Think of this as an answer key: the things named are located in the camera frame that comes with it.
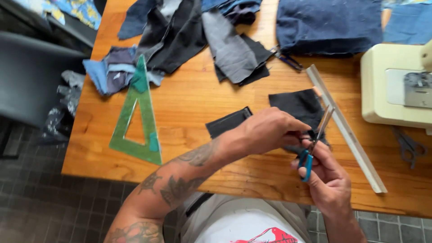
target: tattooed arm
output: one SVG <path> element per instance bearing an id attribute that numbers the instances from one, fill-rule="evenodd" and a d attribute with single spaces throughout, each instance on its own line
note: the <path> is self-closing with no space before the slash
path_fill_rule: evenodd
<path id="1" fill-rule="evenodd" d="M 105 243 L 161 243 L 165 215 L 187 199 L 209 176 L 249 154 L 299 143 L 289 131 L 308 125 L 272 107 L 237 128 L 165 163 L 139 184 L 123 203 Z"/>

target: green triangle ruler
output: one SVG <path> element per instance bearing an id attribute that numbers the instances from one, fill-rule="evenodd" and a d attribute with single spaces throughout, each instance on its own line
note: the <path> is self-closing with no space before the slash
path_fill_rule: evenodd
<path id="1" fill-rule="evenodd" d="M 109 147 L 150 163 L 162 165 L 152 98 L 150 96 L 149 83 L 147 82 L 147 70 L 142 56 L 138 60 L 137 69 L 130 82 L 131 85 L 127 91 L 126 99 L 112 134 Z M 125 138 L 133 111 L 137 107 L 141 111 L 144 144 Z"/>

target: scissors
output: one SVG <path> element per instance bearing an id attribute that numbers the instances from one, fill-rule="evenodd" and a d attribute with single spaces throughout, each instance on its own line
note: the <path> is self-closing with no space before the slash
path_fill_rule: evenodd
<path id="1" fill-rule="evenodd" d="M 320 140 L 321 135 L 324 132 L 325 127 L 327 126 L 328 122 L 330 121 L 331 115 L 334 112 L 334 107 L 330 108 L 330 105 L 327 106 L 327 108 L 325 109 L 324 112 L 324 116 L 320 121 L 320 124 L 318 126 L 318 134 L 316 135 L 315 132 L 312 131 L 312 133 L 309 133 L 309 135 L 311 136 L 312 139 L 312 143 L 309 145 L 309 147 L 307 149 L 303 149 L 303 151 L 299 152 L 299 165 L 297 167 L 297 169 L 299 169 L 300 167 L 305 167 L 306 168 L 306 176 L 305 177 L 300 177 L 300 179 L 303 182 L 306 182 L 309 180 L 309 177 L 311 176 L 311 170 L 312 170 L 312 161 L 314 156 L 312 155 L 312 153 L 314 152 L 315 149 L 315 145 L 317 144 L 317 142 Z"/>
<path id="2" fill-rule="evenodd" d="M 282 56 L 282 54 L 280 53 L 278 45 L 275 45 L 269 51 L 273 52 L 275 57 L 277 57 L 278 59 L 280 59 L 284 63 L 288 64 L 289 66 L 293 67 L 294 69 L 296 69 L 298 71 L 301 71 L 301 70 L 304 69 L 303 65 L 301 65 L 300 63 L 298 63 L 292 57 L 290 57 L 290 56 L 285 56 L 285 57 Z"/>
<path id="3" fill-rule="evenodd" d="M 404 161 L 410 162 L 411 169 L 414 169 L 416 157 L 425 155 L 428 151 L 427 148 L 423 144 L 414 141 L 397 126 L 392 126 L 391 128 L 400 144 L 400 156 Z"/>

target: hand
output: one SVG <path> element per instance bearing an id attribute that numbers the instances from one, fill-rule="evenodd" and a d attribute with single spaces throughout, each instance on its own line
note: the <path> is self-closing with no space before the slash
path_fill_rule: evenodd
<path id="1" fill-rule="evenodd" d="M 286 145 L 299 145 L 301 131 L 311 127 L 295 119 L 290 114 L 271 107 L 249 117 L 231 130 L 239 137 L 244 155 L 261 154 Z"/>
<path id="2" fill-rule="evenodd" d="M 303 140 L 302 145 L 308 147 L 311 141 Z M 330 149 L 318 142 L 313 151 L 311 176 L 307 183 L 317 208 L 327 217 L 341 217 L 344 213 L 351 214 L 351 180 L 348 173 L 333 157 Z M 297 169 L 298 160 L 291 163 Z M 306 176 L 306 168 L 298 169 L 299 175 Z"/>

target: sewing machine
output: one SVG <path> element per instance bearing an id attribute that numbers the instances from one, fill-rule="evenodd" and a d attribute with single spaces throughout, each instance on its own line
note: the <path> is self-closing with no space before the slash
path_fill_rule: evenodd
<path id="1" fill-rule="evenodd" d="M 432 41 L 378 44 L 361 59 L 362 116 L 367 122 L 432 131 Z"/>

